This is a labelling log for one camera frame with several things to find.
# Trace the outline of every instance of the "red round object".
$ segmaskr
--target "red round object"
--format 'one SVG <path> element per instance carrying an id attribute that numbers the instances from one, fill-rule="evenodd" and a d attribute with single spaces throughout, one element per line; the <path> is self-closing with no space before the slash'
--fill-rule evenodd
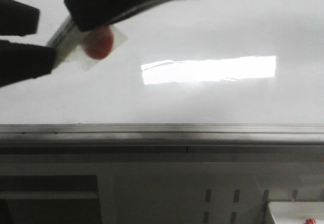
<path id="1" fill-rule="evenodd" d="M 306 224 L 316 224 L 315 219 L 307 219 Z"/>
<path id="2" fill-rule="evenodd" d="M 106 58 L 113 47 L 114 37 L 109 27 L 99 27 L 89 33 L 82 41 L 86 54 L 96 60 Z"/>

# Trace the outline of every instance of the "white table surface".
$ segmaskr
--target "white table surface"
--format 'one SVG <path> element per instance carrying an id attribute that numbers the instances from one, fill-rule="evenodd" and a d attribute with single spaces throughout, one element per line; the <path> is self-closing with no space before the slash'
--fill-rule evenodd
<path id="1" fill-rule="evenodd" d="M 17 1 L 42 14 L 37 35 L 12 41 L 44 45 L 68 15 L 63 0 Z M 116 24 L 128 40 L 92 69 L 68 62 L 51 75 L 0 88 L 0 124 L 324 123 L 323 22 L 324 0 L 170 2 Z M 230 59 L 262 63 L 270 56 L 275 72 L 266 78 L 248 73 L 233 80 L 231 69 L 221 68 Z M 162 83 L 161 74 L 145 84 L 142 65 L 164 60 L 211 60 L 212 75 L 223 74 L 204 78 L 206 67 L 197 76 L 198 65 L 194 82 Z M 169 67 L 172 79 L 186 76 L 188 65 Z"/>

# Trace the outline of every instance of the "glossy white surface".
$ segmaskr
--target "glossy white surface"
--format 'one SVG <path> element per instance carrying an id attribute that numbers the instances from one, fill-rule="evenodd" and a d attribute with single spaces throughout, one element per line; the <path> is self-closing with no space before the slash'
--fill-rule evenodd
<path id="1" fill-rule="evenodd" d="M 45 44 L 62 0 L 42 11 Z M 324 123 L 324 0 L 187 0 L 117 24 L 129 38 L 89 71 L 78 62 L 0 88 L 0 123 Z M 275 57 L 274 77 L 145 84 L 154 62 Z"/>

